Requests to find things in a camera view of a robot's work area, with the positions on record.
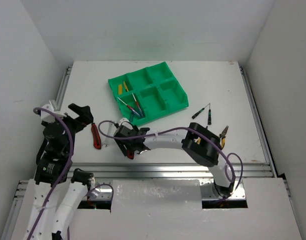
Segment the green-black screwdriver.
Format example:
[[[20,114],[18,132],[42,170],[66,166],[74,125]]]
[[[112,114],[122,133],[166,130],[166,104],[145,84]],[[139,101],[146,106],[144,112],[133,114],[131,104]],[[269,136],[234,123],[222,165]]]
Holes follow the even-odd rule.
[[[211,112],[211,104],[209,104],[207,125],[210,126],[211,124],[212,124],[212,112]]]
[[[206,107],[208,107],[210,105],[210,103],[208,103],[206,106],[204,106],[203,108],[201,108],[199,111],[197,111],[195,114],[192,115],[192,119],[195,119],[200,113],[202,113]]]

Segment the green-black screwdriver upper right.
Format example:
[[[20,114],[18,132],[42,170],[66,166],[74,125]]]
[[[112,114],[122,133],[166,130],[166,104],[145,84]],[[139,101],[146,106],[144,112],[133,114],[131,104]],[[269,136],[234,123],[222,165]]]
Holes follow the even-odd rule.
[[[211,112],[211,104],[209,104],[207,125],[210,126],[211,124],[212,124],[212,112]]]

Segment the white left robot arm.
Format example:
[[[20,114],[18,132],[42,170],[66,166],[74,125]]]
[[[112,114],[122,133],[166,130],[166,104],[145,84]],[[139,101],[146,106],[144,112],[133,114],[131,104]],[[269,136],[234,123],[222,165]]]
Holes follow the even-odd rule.
[[[68,239],[70,222],[94,178],[91,172],[75,169],[64,198],[60,198],[72,165],[75,135],[93,123],[89,106],[72,103],[68,107],[76,118],[50,103],[33,110],[41,118],[44,140],[36,156],[34,199],[25,240]]]

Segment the yellow pliers left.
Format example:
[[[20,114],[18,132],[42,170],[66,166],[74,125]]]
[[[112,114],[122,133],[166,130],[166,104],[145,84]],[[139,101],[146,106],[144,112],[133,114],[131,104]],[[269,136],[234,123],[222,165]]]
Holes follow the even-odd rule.
[[[198,138],[194,139],[194,141],[195,141],[195,143],[200,144],[200,142],[201,142],[201,138],[200,138],[200,137],[198,137]]]

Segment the green six-compartment tray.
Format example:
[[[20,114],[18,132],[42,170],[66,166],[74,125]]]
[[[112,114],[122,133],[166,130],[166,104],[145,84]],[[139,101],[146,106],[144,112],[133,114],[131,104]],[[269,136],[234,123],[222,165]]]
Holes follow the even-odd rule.
[[[133,107],[138,113],[132,94],[135,95],[145,115],[134,115],[131,122],[140,126],[181,111],[189,106],[188,96],[166,62],[148,66],[108,80],[109,87],[123,117],[129,120],[133,113],[118,98]],[[118,94],[118,85],[122,84],[123,94]]]

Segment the green-black screwdriver upper left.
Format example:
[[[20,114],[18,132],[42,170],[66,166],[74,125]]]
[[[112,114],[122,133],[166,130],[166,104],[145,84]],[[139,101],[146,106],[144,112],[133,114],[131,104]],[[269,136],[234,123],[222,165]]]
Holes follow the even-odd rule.
[[[201,108],[199,111],[197,111],[195,114],[192,115],[192,119],[195,119],[200,113],[202,113],[206,107],[208,107],[210,105],[210,103],[208,103],[206,106],[204,106],[203,108]]]

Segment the silver wrench left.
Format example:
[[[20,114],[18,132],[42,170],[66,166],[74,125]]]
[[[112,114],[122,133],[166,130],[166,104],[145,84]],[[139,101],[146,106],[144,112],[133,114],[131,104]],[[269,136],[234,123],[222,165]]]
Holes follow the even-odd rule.
[[[111,131],[112,131],[112,126],[113,126],[113,124],[112,123],[109,123],[109,127],[108,127],[108,130],[107,130],[107,135],[111,135]],[[108,145],[109,145],[109,140],[110,140],[110,138],[109,137],[106,137],[105,139],[104,139],[104,142],[103,142],[103,146],[104,147],[108,147]]]

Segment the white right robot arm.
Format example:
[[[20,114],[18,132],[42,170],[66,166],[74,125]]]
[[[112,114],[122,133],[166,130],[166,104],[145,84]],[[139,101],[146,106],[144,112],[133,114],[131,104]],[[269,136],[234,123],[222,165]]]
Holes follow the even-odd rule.
[[[183,150],[195,163],[208,168],[214,179],[213,189],[217,196],[228,198],[233,193],[236,174],[229,157],[223,153],[221,139],[196,122],[190,123],[188,127],[165,131],[122,123],[113,139],[129,158],[134,157],[136,152],[140,154],[156,149]]]

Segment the blue screwdriver red collar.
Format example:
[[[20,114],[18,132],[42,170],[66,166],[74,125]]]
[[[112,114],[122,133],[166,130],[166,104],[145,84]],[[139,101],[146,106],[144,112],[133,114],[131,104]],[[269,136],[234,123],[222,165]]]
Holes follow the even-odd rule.
[[[118,99],[127,106],[127,108],[129,110],[131,110],[137,117],[141,118],[141,115],[133,108],[131,107],[130,105],[128,105],[127,103],[125,103],[121,98],[118,97]]]

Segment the red utility knife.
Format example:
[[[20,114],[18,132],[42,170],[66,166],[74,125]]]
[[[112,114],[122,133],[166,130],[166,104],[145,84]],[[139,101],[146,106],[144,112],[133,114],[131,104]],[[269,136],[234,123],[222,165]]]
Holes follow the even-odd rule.
[[[94,122],[91,124],[91,132],[93,136],[93,146],[97,150],[100,150],[102,148],[101,138],[100,138],[97,126]]]
[[[127,157],[131,160],[134,159],[134,151],[132,150],[127,150]]]

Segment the white foreground cover panel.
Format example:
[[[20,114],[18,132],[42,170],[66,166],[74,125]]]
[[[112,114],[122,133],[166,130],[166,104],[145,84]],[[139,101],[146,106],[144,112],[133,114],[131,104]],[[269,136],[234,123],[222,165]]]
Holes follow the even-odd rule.
[[[111,210],[78,209],[75,240],[299,240],[280,178],[246,178],[247,207],[202,208],[197,180],[115,180]]]

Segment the aluminium front rail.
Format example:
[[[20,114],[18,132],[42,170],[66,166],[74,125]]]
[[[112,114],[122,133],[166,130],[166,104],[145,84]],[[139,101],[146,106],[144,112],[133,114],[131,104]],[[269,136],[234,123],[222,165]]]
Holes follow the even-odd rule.
[[[236,177],[273,178],[274,172],[268,163],[246,163],[244,167],[233,164]],[[75,168],[91,172],[96,178],[108,179],[211,179],[213,175],[206,167],[189,163],[75,163],[67,177],[73,176]]]

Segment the yellow pliers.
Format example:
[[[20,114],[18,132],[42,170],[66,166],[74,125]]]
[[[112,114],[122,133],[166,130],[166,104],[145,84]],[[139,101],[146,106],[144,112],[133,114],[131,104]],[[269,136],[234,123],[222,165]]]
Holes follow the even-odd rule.
[[[228,132],[228,128],[229,126],[227,125],[223,131],[220,133],[219,138],[221,140],[221,149],[223,149],[225,147],[225,143],[226,143],[226,134]]]
[[[195,143],[200,144],[200,142],[201,142],[201,138],[200,138],[200,137],[198,137],[198,138],[194,139],[194,141],[195,141]]]

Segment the yellow pliers right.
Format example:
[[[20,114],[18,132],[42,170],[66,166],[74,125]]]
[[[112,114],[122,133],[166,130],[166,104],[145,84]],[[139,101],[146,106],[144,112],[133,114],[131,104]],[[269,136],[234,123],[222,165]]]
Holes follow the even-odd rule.
[[[225,143],[226,143],[226,134],[228,132],[228,128],[229,126],[227,125],[223,131],[220,133],[219,138],[221,140],[221,149],[223,149],[225,147]]]

